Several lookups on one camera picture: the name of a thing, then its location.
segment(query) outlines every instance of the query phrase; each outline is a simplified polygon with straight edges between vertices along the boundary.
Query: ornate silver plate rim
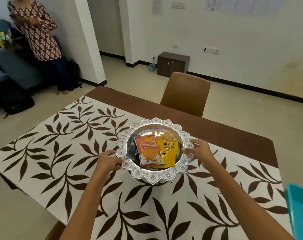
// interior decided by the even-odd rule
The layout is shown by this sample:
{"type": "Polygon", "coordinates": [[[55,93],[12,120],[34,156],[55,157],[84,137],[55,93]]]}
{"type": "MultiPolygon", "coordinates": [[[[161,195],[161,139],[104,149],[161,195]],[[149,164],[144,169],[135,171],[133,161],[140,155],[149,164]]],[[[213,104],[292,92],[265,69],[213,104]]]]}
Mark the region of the ornate silver plate rim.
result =
{"type": "MultiPolygon", "coordinates": [[[[131,135],[137,131],[137,129],[146,126],[146,125],[162,125],[168,127],[169,130],[175,131],[179,136],[183,143],[183,147],[185,148],[194,148],[195,145],[189,141],[190,134],[183,131],[181,125],[173,124],[170,120],[161,120],[159,118],[153,118],[152,120],[143,119],[140,123],[133,123],[129,129],[123,131],[123,136],[117,141],[117,145],[119,149],[117,149],[116,156],[119,158],[123,158],[127,154],[127,144],[131,135]]],[[[148,169],[144,169],[136,165],[132,160],[126,158],[125,161],[121,165],[121,169],[125,169],[130,171],[134,180],[143,179],[149,182],[151,185],[156,184],[161,179],[173,182],[177,173],[187,173],[187,164],[194,161],[194,156],[192,154],[182,153],[181,158],[176,163],[174,167],[160,170],[160,171],[152,171],[148,169]]]]}

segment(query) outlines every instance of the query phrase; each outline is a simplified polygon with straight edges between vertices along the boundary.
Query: silver platter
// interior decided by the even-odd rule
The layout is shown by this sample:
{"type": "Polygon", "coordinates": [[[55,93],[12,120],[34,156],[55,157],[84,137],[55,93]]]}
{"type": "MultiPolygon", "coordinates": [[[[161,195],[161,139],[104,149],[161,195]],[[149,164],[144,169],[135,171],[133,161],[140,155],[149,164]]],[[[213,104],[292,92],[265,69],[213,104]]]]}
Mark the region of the silver platter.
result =
{"type": "MultiPolygon", "coordinates": [[[[130,141],[134,134],[138,135],[151,135],[152,131],[159,131],[159,134],[163,134],[166,131],[170,131],[174,134],[174,140],[178,141],[181,147],[194,148],[195,145],[189,141],[190,134],[183,131],[181,125],[173,124],[170,120],[161,120],[154,118],[152,120],[143,119],[140,123],[133,123],[130,129],[123,131],[123,137],[117,141],[119,149],[117,149],[116,156],[123,158],[127,154],[127,150],[130,146],[130,141]]],[[[187,164],[194,160],[192,154],[185,154],[180,152],[176,157],[176,165],[167,169],[154,169],[154,168],[141,168],[136,165],[131,159],[126,159],[121,169],[125,169],[131,172],[133,179],[143,179],[150,184],[154,185],[161,179],[169,182],[173,182],[177,173],[187,173],[187,164]]]]}

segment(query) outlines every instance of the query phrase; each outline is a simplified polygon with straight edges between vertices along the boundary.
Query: backpack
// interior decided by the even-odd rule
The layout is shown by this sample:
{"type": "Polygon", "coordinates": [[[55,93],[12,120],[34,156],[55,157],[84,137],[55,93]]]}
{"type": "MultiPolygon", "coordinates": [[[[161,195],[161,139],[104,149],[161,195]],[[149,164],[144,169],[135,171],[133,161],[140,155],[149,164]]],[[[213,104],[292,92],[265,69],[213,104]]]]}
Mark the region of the backpack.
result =
{"type": "Polygon", "coordinates": [[[34,104],[32,97],[9,77],[0,82],[0,106],[7,113],[6,117],[25,111],[34,104]]]}
{"type": "Polygon", "coordinates": [[[82,88],[81,87],[81,82],[79,82],[79,78],[80,78],[80,68],[79,65],[73,60],[70,59],[70,61],[66,62],[67,65],[67,70],[69,73],[69,76],[71,78],[71,82],[74,86],[74,88],[82,88]]]}

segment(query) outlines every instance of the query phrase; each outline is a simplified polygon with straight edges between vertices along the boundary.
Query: black snack packet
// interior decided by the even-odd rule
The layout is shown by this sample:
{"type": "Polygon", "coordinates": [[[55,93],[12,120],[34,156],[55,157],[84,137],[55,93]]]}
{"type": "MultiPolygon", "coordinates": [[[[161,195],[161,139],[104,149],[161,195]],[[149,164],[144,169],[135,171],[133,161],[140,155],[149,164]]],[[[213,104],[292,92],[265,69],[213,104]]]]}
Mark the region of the black snack packet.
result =
{"type": "Polygon", "coordinates": [[[139,136],[139,135],[137,135],[137,134],[133,135],[133,138],[130,141],[130,146],[129,146],[127,154],[126,154],[126,158],[131,159],[136,165],[140,166],[139,152],[138,152],[135,140],[134,140],[134,138],[137,136],[139,136]]]}

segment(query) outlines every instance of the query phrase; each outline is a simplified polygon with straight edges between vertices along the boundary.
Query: navy pants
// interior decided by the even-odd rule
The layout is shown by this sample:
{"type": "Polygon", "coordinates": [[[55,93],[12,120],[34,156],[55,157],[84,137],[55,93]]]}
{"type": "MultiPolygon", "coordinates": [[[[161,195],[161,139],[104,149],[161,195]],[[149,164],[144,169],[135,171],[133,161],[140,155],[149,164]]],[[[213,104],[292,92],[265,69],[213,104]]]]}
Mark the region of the navy pants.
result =
{"type": "Polygon", "coordinates": [[[57,85],[58,91],[73,91],[74,86],[68,73],[64,58],[42,60],[40,63],[47,77],[57,85]]]}

